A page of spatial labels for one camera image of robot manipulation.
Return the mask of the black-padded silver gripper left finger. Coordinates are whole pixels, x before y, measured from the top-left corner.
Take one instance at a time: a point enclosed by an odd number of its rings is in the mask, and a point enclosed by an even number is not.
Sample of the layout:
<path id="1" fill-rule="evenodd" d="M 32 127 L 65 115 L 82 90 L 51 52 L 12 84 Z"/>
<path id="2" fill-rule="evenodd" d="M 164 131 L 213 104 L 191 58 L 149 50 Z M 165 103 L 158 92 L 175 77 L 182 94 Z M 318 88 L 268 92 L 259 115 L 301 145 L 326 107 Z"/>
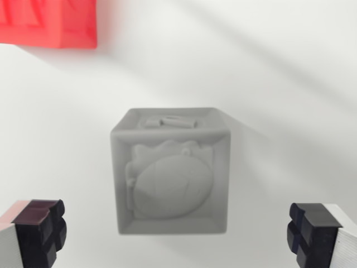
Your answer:
<path id="1" fill-rule="evenodd" d="M 18 200 L 1 216 L 1 267 L 52 267 L 66 240 L 64 202 Z"/>

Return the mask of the black-padded silver gripper right finger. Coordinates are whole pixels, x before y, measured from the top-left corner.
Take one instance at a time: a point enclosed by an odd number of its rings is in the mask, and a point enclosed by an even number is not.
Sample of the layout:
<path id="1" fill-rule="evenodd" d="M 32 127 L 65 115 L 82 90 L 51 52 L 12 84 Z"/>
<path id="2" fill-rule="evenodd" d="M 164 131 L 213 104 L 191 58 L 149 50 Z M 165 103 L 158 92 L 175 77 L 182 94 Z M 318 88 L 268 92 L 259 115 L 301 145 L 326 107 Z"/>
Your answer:
<path id="1" fill-rule="evenodd" d="M 288 246 L 301 268 L 356 267 L 356 223 L 336 204 L 292 203 Z"/>

